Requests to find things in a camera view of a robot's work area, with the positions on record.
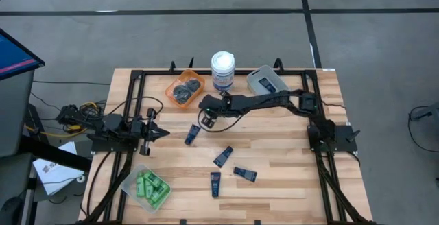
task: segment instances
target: plastic jar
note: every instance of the plastic jar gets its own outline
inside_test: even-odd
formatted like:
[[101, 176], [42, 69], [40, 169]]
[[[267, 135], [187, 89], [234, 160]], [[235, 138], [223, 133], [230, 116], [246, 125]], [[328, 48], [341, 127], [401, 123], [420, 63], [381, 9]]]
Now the plastic jar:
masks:
[[235, 57], [227, 51], [219, 51], [212, 56], [213, 86], [219, 91], [228, 91], [233, 84]]

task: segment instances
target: floor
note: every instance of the floor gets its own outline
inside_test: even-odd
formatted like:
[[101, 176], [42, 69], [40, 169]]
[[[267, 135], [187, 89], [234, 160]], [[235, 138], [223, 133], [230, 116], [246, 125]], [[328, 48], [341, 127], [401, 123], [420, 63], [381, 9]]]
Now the floor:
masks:
[[[311, 9], [439, 8], [439, 0], [308, 0], [308, 4]], [[219, 50], [234, 53], [238, 67], [272, 64], [279, 57], [286, 67], [321, 63], [323, 68], [336, 68], [348, 117], [361, 130], [357, 143], [374, 219], [380, 224], [437, 224], [439, 188], [434, 179], [439, 177], [439, 155], [412, 143], [407, 114], [415, 106], [439, 100], [435, 92], [439, 10], [311, 13], [314, 35], [308, 34], [309, 21], [301, 13], [12, 16], [29, 11], [80, 15], [96, 10], [302, 6], [302, 0], [0, 0], [0, 27], [46, 62], [35, 72], [36, 80], [110, 82], [116, 67], [168, 67], [172, 60], [185, 67], [191, 57], [195, 67], [209, 67]], [[63, 106], [105, 99], [108, 87], [34, 83], [32, 91]], [[56, 116], [56, 110], [33, 97], [31, 103], [41, 117]], [[439, 150], [435, 126], [426, 118], [412, 123], [412, 130], [421, 145]], [[68, 196], [60, 205], [41, 202], [36, 224], [76, 221], [82, 197], [73, 194], [70, 190], [54, 197], [57, 201]]]

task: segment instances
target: white paper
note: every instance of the white paper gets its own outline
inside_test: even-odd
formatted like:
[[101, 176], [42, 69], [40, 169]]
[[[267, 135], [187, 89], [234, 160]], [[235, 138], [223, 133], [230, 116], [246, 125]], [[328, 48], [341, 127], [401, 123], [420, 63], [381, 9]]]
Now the white paper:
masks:
[[[75, 142], [68, 142], [63, 146], [60, 146], [58, 149], [77, 154]], [[35, 160], [34, 167], [38, 173], [38, 176], [40, 176], [42, 183], [60, 182], [69, 179], [61, 183], [43, 184], [47, 195], [55, 194], [63, 187], [67, 186], [70, 182], [74, 181], [73, 178], [79, 178], [84, 174], [83, 171], [61, 166], [57, 163], [52, 163], [51, 161], [46, 161], [43, 159]]]

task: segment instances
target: black floor line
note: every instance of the black floor line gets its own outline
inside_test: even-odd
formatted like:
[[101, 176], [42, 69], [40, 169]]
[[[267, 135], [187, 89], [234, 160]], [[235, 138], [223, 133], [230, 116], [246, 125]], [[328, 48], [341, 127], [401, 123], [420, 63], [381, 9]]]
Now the black floor line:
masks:
[[26, 11], [0, 12], [0, 16], [147, 16], [147, 15], [213, 15], [213, 14], [293, 14], [303, 13], [295, 8], [249, 9], [182, 9], [182, 10], [104, 10], [104, 11]]
[[175, 10], [102, 10], [102, 11], [5, 11], [0, 16], [160, 16], [218, 14], [411, 14], [439, 13], [439, 8], [396, 9], [298, 9], [298, 8], [237, 8], [237, 9], [175, 9]]
[[315, 68], [322, 68], [320, 61], [320, 54], [318, 52], [316, 33], [314, 32], [313, 19], [310, 14], [308, 0], [302, 0], [303, 13], [305, 16], [305, 23], [307, 24], [308, 39], [311, 45], [311, 53], [313, 55], [313, 62]]
[[439, 13], [439, 8], [310, 9], [311, 14], [405, 14]]

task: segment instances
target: black stand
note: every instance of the black stand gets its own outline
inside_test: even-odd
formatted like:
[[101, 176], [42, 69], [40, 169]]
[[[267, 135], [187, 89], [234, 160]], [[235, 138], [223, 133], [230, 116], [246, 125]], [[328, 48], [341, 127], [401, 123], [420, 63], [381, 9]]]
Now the black stand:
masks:
[[19, 152], [29, 152], [36, 158], [45, 159], [84, 172], [88, 172], [91, 167], [91, 161], [87, 158], [60, 150], [57, 147], [47, 145], [27, 136], [21, 137]]

